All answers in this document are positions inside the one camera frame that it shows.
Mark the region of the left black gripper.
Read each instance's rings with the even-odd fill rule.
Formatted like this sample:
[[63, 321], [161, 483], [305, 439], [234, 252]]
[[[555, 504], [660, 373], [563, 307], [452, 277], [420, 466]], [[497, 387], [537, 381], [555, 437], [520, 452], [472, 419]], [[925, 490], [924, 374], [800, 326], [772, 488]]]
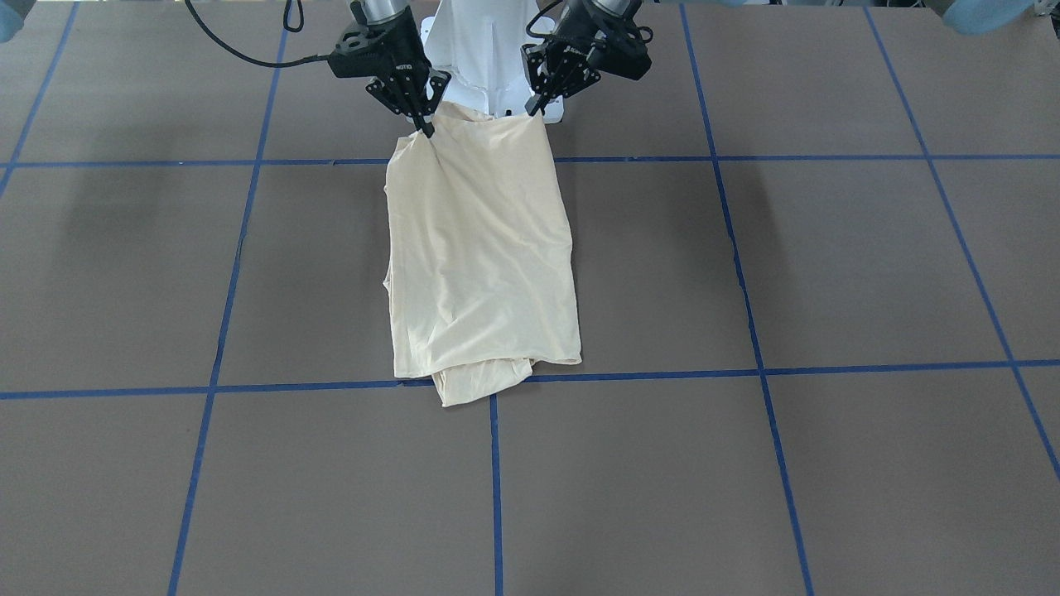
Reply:
[[578, 94], [601, 78], [587, 55], [568, 43], [523, 45], [522, 60], [531, 90], [526, 104], [529, 117], [544, 113], [549, 103]]

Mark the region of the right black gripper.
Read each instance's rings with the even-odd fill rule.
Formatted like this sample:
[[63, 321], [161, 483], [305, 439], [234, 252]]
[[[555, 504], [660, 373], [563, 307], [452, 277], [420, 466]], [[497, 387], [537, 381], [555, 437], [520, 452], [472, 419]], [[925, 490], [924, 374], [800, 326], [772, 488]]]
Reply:
[[394, 69], [382, 78], [371, 78], [366, 90], [390, 113], [407, 118], [419, 125], [419, 132], [431, 138], [436, 132], [432, 117], [449, 83], [447, 71]]

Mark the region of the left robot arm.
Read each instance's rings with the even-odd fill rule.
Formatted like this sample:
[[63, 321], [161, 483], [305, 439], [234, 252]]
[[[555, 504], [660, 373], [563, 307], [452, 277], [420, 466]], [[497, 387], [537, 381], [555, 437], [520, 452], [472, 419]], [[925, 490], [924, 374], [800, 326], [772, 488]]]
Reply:
[[552, 1], [525, 27], [533, 43], [520, 55], [532, 92], [529, 116], [568, 99], [599, 82], [602, 75], [640, 80], [650, 71], [650, 27], [634, 17], [640, 1]]

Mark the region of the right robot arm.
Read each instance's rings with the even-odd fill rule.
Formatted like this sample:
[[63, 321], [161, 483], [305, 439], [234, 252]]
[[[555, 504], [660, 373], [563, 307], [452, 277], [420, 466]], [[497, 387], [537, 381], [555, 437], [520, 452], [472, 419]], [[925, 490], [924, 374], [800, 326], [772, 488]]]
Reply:
[[438, 70], [426, 57], [408, 1], [357, 1], [352, 5], [371, 62], [366, 86], [390, 112], [412, 121], [416, 130], [431, 138], [431, 119], [450, 83], [450, 73]]

